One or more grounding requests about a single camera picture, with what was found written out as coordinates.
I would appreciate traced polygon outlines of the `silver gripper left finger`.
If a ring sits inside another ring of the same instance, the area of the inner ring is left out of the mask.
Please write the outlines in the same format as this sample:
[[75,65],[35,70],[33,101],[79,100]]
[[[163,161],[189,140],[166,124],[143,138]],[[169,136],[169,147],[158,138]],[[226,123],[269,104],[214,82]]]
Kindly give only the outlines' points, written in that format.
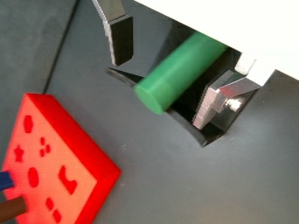
[[121,66],[134,56],[134,18],[122,0],[91,0],[101,15],[109,39],[113,64]]

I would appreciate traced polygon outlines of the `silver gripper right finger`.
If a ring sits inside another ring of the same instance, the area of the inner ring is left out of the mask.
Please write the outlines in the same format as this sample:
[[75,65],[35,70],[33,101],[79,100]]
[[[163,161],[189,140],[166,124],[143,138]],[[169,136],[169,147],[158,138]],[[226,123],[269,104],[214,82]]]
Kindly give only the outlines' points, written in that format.
[[257,90],[261,86],[249,78],[257,61],[241,59],[235,71],[229,70],[219,78],[209,84],[193,118],[193,125],[202,130],[215,115],[225,109],[238,112],[245,105],[243,94]]

